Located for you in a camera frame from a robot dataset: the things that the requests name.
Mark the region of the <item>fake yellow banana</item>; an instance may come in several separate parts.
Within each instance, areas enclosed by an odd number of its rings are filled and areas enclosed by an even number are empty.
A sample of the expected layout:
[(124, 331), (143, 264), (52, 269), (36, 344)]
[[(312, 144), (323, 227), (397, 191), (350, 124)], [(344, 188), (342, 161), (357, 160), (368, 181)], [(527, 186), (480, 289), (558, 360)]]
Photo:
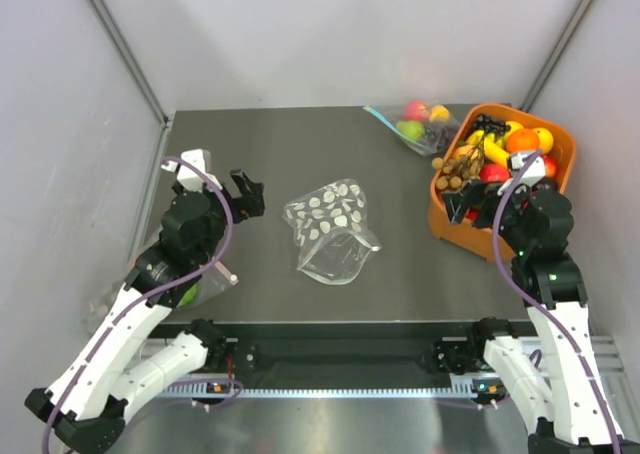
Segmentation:
[(510, 154), (505, 149), (498, 146), (494, 141), (492, 141), (488, 137), (485, 137), (482, 140), (481, 146), (482, 146), (484, 156), (489, 161), (503, 168), (508, 167), (508, 160), (509, 160)]

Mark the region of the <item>fake black grape bunch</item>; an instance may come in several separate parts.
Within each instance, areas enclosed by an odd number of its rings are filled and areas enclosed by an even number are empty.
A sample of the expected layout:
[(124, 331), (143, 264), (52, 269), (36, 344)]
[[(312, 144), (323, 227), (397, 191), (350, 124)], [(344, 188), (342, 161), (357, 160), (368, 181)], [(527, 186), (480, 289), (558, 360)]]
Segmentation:
[(510, 130), (507, 123), (488, 114), (480, 114), (472, 123), (472, 131), (482, 130), (485, 134), (494, 133), (504, 135)]

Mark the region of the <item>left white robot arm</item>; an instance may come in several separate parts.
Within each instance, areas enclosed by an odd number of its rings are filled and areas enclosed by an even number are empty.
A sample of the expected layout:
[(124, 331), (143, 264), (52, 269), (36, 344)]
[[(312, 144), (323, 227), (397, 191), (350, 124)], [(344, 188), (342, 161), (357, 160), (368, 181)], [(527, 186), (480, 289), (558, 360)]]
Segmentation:
[(241, 170), (239, 190), (198, 169), (176, 181), (155, 241), (135, 259), (115, 301), (76, 360), (50, 386), (35, 388), (26, 408), (44, 422), (41, 441), (53, 435), (77, 453), (105, 453), (132, 417), (182, 376), (229, 364), (230, 348), (212, 321), (196, 319), (160, 353), (127, 366), (152, 331), (179, 308), (191, 288), (228, 248), (235, 225), (265, 212), (264, 186)]

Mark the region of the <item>polka dot zip bag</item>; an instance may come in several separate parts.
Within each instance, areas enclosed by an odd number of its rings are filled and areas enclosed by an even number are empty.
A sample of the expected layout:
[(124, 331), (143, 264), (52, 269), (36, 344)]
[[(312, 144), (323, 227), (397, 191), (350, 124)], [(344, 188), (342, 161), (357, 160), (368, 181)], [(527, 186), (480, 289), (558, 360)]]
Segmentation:
[(367, 259), (381, 250), (368, 227), (360, 183), (344, 178), (289, 201), (282, 218), (293, 231), (297, 270), (328, 286), (353, 282)]

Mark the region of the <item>fake brown grape bunch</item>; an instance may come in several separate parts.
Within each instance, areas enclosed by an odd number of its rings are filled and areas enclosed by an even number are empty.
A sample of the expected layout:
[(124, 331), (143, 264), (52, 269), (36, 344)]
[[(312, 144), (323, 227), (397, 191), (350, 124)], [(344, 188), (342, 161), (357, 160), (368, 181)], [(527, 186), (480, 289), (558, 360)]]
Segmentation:
[(482, 148), (475, 146), (475, 150), (468, 156), (454, 159), (436, 157), (431, 165), (437, 171), (435, 188), (437, 191), (455, 191), (473, 179), (478, 179), (480, 170), (484, 166), (484, 153)]

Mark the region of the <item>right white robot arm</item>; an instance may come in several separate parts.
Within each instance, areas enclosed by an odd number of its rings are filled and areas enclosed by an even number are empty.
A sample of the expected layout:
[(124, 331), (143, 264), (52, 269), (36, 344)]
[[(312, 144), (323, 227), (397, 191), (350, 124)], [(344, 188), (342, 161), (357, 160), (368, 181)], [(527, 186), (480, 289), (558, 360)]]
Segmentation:
[(531, 453), (636, 453), (605, 399), (589, 331), (586, 287), (567, 252), (574, 227), (571, 202), (553, 189), (512, 181), (471, 181), (441, 195), (450, 223), (471, 209), (476, 228), (489, 228), (493, 244), (515, 256), (501, 270), (523, 299), (546, 370), (522, 350), (513, 325), (484, 318), (469, 332), (466, 354), (481, 370), (496, 372), (528, 434)]

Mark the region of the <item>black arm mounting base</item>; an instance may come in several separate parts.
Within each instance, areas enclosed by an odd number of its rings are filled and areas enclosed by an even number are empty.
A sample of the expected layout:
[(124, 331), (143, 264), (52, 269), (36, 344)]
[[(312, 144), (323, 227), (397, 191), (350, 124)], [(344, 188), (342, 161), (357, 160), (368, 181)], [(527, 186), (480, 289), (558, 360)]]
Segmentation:
[(469, 321), (218, 323), (232, 373), (249, 388), (443, 387), (475, 369), (464, 348)]

